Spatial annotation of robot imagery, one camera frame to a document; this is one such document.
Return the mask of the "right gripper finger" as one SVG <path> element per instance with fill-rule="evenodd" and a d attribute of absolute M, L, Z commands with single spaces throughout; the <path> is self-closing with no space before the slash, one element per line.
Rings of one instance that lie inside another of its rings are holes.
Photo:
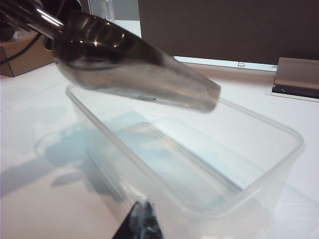
<path fill-rule="evenodd" d="M 149 201 L 136 201 L 113 239 L 163 239 L 155 210 Z"/>

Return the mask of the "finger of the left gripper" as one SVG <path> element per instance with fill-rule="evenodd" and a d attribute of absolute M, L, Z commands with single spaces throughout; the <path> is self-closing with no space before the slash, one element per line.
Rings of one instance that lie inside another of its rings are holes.
<path fill-rule="evenodd" d="M 15 21 L 7 16 L 0 15 L 0 40 L 3 42 L 7 42 L 12 40 L 14 34 L 16 33 L 16 23 Z"/>

